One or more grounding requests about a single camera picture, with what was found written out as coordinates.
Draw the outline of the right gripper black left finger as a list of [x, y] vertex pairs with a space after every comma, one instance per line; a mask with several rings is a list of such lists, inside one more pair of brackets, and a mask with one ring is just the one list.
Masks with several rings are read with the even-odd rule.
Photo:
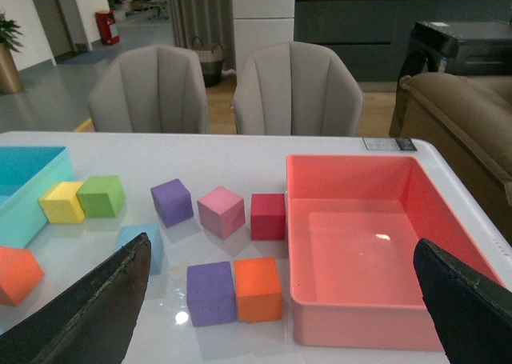
[[142, 307], [151, 242], [142, 233], [1, 336], [3, 363], [120, 363]]

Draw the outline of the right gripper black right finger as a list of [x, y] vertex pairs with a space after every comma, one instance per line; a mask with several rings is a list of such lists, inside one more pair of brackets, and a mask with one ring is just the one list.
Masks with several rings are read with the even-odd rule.
[[413, 264], [451, 363], [511, 362], [511, 292], [422, 238]]

